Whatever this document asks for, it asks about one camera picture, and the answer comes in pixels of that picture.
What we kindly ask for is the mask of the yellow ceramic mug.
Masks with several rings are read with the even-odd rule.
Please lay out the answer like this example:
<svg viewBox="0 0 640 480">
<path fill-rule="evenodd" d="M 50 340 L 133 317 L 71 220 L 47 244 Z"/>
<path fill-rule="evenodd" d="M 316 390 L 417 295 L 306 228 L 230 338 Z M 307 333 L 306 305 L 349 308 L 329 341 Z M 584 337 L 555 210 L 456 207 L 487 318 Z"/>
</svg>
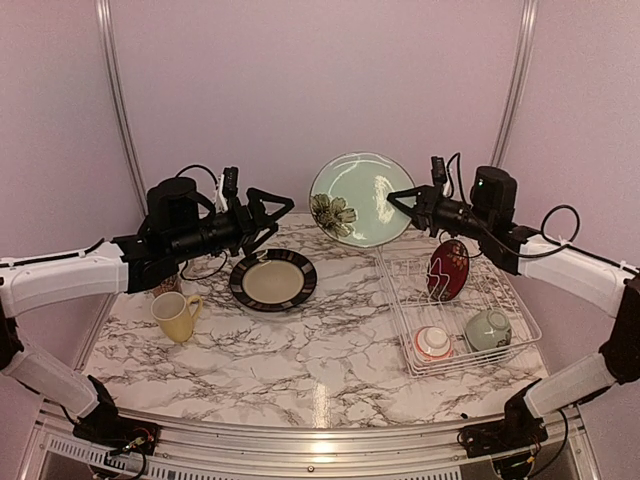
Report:
<svg viewBox="0 0 640 480">
<path fill-rule="evenodd" d="M 200 296 L 185 296 L 175 291 L 159 295 L 150 307 L 157 325 L 174 343 L 184 343 L 191 338 L 202 309 Z"/>
</svg>

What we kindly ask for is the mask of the pale green plate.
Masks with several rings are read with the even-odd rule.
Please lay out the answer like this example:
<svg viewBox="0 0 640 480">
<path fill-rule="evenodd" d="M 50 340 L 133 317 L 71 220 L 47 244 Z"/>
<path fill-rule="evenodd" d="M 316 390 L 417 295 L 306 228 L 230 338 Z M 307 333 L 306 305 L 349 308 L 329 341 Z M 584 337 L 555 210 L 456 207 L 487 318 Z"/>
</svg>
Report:
<svg viewBox="0 0 640 480">
<path fill-rule="evenodd" d="M 400 237 L 410 218 L 387 196 L 415 187 L 396 161 L 372 152 L 343 154 L 322 167 L 309 192 L 316 225 L 331 239 L 356 248 L 376 248 Z"/>
</svg>

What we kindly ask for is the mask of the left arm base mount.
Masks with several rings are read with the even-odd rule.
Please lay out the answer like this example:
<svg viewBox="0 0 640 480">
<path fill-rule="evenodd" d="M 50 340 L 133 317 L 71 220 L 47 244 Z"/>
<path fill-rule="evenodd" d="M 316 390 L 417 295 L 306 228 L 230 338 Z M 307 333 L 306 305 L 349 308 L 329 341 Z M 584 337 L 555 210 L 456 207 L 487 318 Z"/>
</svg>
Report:
<svg viewBox="0 0 640 480">
<path fill-rule="evenodd" d="M 106 387 L 91 375 L 88 379 L 97 392 L 98 405 L 87 416 L 76 420 L 73 435 L 112 447 L 118 453 L 138 450 L 151 456 L 156 448 L 160 427 L 156 423 L 122 417 Z"/>
</svg>

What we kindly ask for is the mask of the white coral pattern mug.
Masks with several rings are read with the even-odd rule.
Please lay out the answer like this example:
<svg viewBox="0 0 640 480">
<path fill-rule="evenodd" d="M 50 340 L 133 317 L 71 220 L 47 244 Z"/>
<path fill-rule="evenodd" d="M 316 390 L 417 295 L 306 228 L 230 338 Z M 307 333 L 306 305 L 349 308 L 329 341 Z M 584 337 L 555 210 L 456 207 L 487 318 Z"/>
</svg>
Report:
<svg viewBox="0 0 640 480">
<path fill-rule="evenodd" d="M 181 278 L 178 274 L 171 275 L 151 290 L 154 298 L 168 292 L 182 292 Z"/>
</svg>

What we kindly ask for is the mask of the red floral plate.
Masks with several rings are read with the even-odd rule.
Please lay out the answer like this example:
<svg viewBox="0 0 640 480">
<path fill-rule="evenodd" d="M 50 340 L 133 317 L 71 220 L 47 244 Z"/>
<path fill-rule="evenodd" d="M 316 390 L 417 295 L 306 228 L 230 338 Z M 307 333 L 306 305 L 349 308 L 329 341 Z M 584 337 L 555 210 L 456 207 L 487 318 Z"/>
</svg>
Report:
<svg viewBox="0 0 640 480">
<path fill-rule="evenodd" d="M 447 302 L 456 298 L 463 290 L 470 269 L 466 246 L 451 239 L 442 243 L 431 255 L 426 275 L 429 298 L 436 302 Z"/>
</svg>

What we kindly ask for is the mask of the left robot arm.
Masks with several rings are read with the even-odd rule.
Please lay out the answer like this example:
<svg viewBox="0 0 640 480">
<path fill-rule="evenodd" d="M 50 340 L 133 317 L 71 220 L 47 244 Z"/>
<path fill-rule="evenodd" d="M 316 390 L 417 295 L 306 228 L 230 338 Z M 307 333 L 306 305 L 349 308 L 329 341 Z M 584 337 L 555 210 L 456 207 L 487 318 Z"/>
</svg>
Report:
<svg viewBox="0 0 640 480">
<path fill-rule="evenodd" d="M 132 235 L 93 246 L 1 262 L 1 372 L 57 402 L 106 445 L 125 438 L 126 423 L 106 388 L 19 336 L 16 319 L 37 308 L 94 295 L 138 293 L 159 286 L 181 264 L 222 252 L 250 254 L 278 230 L 292 199 L 256 188 L 241 203 L 238 170 L 223 171 L 218 210 L 194 179 L 174 176 L 151 188 L 148 213 Z"/>
</svg>

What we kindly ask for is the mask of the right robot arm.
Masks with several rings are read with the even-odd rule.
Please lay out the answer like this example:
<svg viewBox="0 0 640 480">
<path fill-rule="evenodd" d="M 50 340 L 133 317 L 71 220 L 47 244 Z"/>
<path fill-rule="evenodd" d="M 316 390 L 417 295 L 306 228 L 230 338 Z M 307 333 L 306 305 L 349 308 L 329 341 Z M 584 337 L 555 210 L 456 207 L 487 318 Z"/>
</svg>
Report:
<svg viewBox="0 0 640 480">
<path fill-rule="evenodd" d="M 415 228 L 431 236 L 445 231 L 473 239 L 499 269 L 569 292 L 614 320 L 608 340 L 597 352 L 507 402 L 507 417 L 497 423 L 495 438 L 515 448 L 533 433 L 534 419 L 638 380 L 639 272 L 587 253 L 571 240 L 553 240 L 541 228 L 514 223 L 517 182 L 500 168 L 479 167 L 470 193 L 457 200 L 444 193 L 448 177 L 443 158 L 436 157 L 431 185 L 391 192 L 387 199 Z"/>
</svg>

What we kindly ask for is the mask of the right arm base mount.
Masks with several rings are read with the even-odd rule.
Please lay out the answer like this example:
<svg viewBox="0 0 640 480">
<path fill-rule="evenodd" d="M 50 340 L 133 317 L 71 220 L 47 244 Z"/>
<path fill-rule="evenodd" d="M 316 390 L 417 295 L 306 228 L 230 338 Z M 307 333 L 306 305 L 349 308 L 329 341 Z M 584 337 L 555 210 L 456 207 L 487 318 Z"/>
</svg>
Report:
<svg viewBox="0 0 640 480">
<path fill-rule="evenodd" d="M 539 446 L 549 438 L 544 421 L 534 417 L 525 403 L 525 395 L 537 383 L 538 380 L 524 387 L 505 403 L 501 420 L 468 425 L 459 430 L 457 442 L 468 458 Z"/>
</svg>

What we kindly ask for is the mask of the black striped rim plate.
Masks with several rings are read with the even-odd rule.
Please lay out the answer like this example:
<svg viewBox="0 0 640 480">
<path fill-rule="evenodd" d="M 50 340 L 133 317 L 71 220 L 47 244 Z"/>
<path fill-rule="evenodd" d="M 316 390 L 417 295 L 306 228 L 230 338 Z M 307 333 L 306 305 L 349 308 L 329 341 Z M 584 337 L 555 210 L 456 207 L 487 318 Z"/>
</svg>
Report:
<svg viewBox="0 0 640 480">
<path fill-rule="evenodd" d="M 308 300 L 317 282 L 317 271 L 307 257 L 292 250 L 271 248 L 240 260 L 231 271 L 229 288 L 245 307 L 276 313 Z"/>
</svg>

